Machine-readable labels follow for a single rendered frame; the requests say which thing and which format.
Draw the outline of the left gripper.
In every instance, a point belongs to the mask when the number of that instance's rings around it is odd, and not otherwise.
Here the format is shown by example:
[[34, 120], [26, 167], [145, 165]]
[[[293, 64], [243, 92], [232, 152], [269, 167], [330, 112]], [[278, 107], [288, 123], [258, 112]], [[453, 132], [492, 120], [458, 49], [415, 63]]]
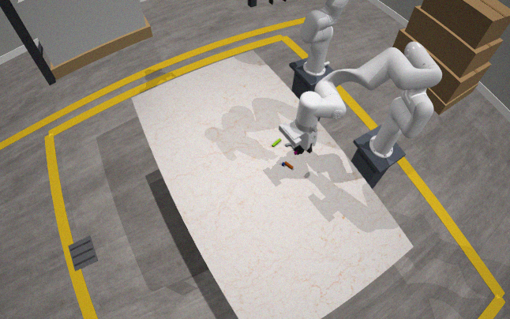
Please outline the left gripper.
[[297, 155], [302, 154], [304, 150], [311, 153], [312, 146], [314, 147], [317, 142], [317, 132], [306, 132], [304, 135], [300, 136], [300, 139], [302, 140], [301, 144], [294, 148], [294, 151], [298, 150]]

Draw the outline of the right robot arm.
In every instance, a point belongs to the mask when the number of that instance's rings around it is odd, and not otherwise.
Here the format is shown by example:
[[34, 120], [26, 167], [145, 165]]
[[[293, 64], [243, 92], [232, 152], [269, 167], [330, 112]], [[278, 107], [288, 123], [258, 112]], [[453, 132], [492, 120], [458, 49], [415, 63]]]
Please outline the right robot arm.
[[348, 1], [327, 0], [322, 9], [307, 14], [300, 35], [305, 43], [310, 43], [307, 63], [303, 65], [303, 69], [309, 75], [322, 76], [325, 73], [325, 66], [330, 64], [325, 62], [325, 58], [333, 36], [332, 26], [338, 21]]

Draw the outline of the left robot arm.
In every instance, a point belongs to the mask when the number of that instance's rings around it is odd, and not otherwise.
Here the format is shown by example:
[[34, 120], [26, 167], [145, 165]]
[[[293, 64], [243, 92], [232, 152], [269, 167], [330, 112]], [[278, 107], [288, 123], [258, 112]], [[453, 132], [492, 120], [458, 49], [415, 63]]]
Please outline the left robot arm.
[[315, 92], [301, 95], [295, 121], [280, 124], [279, 131], [296, 148], [302, 142], [301, 135], [317, 132], [319, 118], [345, 115], [346, 106], [337, 86], [353, 81], [372, 91], [392, 79], [396, 87], [402, 89], [401, 97], [391, 102], [383, 125], [369, 142], [375, 156], [388, 158], [401, 133], [406, 138], [416, 137], [431, 118], [433, 104], [426, 89], [437, 85], [441, 78], [440, 67], [420, 43], [408, 43], [404, 54], [390, 47], [357, 69], [339, 69], [321, 79]]

